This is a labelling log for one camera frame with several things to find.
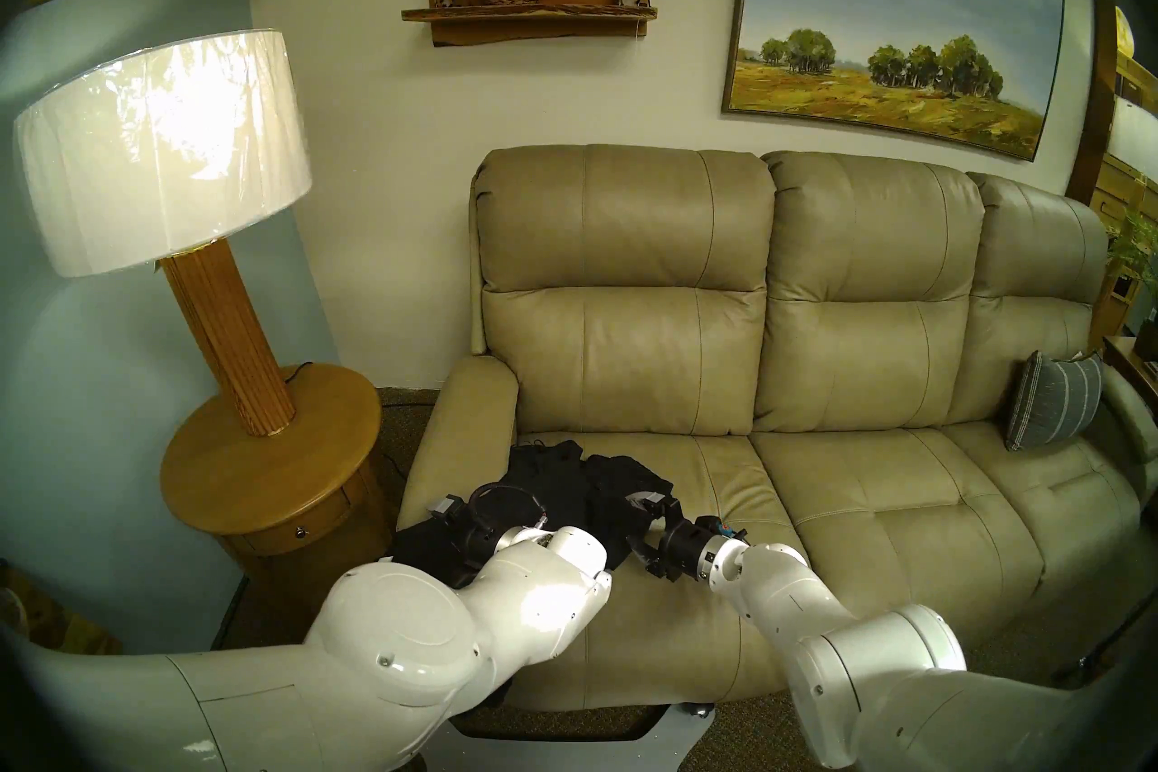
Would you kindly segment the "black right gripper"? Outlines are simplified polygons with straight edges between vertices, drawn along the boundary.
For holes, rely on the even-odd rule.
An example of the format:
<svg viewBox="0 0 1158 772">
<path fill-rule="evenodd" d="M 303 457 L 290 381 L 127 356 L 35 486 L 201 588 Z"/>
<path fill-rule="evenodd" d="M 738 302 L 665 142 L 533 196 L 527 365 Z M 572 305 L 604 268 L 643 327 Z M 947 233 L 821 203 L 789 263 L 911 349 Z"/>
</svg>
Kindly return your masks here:
<svg viewBox="0 0 1158 772">
<path fill-rule="evenodd" d="M 708 582 L 717 554 L 710 546 L 718 546 L 724 539 L 724 521 L 683 519 L 680 501 L 659 492 L 636 492 L 626 495 L 625 500 L 651 517 L 650 528 L 664 528 L 657 547 L 645 539 L 629 539 L 631 553 L 645 571 L 672 582 L 682 575 Z"/>
</svg>

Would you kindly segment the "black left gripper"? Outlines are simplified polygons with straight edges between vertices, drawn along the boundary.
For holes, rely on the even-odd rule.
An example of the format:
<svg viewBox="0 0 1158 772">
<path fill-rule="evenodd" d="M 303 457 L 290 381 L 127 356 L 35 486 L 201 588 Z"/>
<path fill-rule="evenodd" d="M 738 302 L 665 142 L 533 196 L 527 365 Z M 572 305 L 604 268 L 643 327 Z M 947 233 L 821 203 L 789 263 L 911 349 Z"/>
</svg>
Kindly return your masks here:
<svg viewBox="0 0 1158 772">
<path fill-rule="evenodd" d="M 466 588 L 494 556 L 501 532 L 494 520 L 457 495 L 430 503 L 428 514 L 440 525 L 432 575 L 450 588 Z"/>
</svg>

